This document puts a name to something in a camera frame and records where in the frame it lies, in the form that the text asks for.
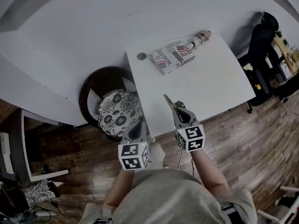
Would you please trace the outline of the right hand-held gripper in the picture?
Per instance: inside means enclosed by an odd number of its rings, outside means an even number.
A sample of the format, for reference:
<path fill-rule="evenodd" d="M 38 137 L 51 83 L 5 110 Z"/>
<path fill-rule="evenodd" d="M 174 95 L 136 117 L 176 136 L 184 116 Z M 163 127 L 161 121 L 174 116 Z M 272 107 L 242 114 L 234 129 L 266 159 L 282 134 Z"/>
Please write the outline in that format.
<path fill-rule="evenodd" d="M 172 109 L 178 144 L 186 151 L 193 152 L 204 147 L 205 133 L 195 114 L 182 101 L 174 103 Z"/>

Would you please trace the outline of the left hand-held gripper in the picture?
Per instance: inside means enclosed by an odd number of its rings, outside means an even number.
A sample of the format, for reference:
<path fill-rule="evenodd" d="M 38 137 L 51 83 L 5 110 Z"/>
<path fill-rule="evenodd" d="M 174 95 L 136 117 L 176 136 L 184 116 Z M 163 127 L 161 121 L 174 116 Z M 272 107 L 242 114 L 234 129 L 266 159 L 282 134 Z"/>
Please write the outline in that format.
<path fill-rule="evenodd" d="M 129 126 L 118 145 L 118 158 L 124 170 L 144 169 L 150 156 L 146 122 L 141 119 Z"/>

